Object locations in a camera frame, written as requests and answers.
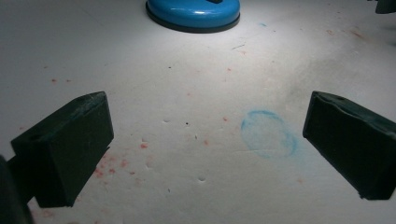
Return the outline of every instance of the white surface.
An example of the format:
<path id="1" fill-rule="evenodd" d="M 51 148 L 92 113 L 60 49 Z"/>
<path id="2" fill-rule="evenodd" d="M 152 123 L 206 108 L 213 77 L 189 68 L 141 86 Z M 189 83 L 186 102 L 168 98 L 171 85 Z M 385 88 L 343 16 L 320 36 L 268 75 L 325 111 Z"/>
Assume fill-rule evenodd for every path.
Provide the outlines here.
<path id="1" fill-rule="evenodd" d="M 73 208 L 30 202 L 38 224 L 395 222 L 395 199 L 361 200 L 302 129 L 312 91 L 396 120 L 396 14 L 364 0 L 245 0 L 232 30 L 193 35 L 157 25 L 144 4 L 1 1 L 1 154 L 94 91 L 115 131 L 103 176 Z M 256 126 L 241 130 L 244 119 Z"/>

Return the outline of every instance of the blue object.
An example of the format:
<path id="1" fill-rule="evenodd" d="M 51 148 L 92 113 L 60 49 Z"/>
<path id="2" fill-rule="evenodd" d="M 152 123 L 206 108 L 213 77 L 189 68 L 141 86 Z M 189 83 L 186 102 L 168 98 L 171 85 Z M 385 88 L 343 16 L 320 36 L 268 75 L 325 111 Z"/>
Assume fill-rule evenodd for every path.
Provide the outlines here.
<path id="1" fill-rule="evenodd" d="M 213 33 L 239 22 L 239 0 L 148 0 L 148 15 L 160 25 L 189 33 Z"/>

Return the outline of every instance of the black rim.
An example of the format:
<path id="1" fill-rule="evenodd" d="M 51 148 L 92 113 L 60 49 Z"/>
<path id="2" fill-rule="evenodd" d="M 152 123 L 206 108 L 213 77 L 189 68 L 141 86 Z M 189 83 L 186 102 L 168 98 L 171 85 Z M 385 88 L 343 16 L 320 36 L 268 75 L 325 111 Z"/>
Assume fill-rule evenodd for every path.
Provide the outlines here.
<path id="1" fill-rule="evenodd" d="M 216 32 L 221 32 L 221 31 L 231 29 L 231 28 L 235 27 L 235 25 L 239 22 L 239 18 L 240 18 L 240 14 L 239 14 L 238 17 L 234 21 L 232 21 L 226 25 L 223 25 L 223 26 L 210 27 L 210 28 L 196 28 L 196 27 L 176 25 L 169 21 L 164 21 L 163 19 L 158 18 L 149 9 L 148 2 L 146 2 L 146 11 L 148 13 L 148 16 L 152 20 L 154 20 L 155 22 L 160 24 L 161 26 L 164 26 L 164 27 L 172 29 L 172 30 L 180 31 L 180 32 L 194 33 L 194 34 L 210 34 L 210 33 L 216 33 Z"/>

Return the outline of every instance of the blue smudge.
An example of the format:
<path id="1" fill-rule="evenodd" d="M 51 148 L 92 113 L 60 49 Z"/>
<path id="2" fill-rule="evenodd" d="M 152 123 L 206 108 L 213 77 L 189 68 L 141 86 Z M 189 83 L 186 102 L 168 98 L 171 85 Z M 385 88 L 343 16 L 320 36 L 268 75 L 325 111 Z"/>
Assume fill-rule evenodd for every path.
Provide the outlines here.
<path id="1" fill-rule="evenodd" d="M 286 158 L 297 148 L 297 140 L 277 114 L 258 110 L 247 114 L 241 134 L 250 150 L 264 158 Z"/>

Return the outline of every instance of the blue marker stain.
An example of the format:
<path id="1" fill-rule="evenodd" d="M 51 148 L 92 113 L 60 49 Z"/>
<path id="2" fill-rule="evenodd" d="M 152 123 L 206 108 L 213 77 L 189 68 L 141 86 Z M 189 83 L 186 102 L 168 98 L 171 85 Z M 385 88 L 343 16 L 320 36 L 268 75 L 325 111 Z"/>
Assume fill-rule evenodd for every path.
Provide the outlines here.
<path id="1" fill-rule="evenodd" d="M 259 110 L 247 114 L 241 125 L 247 147 L 264 158 L 286 158 L 297 148 L 297 140 L 277 114 Z"/>

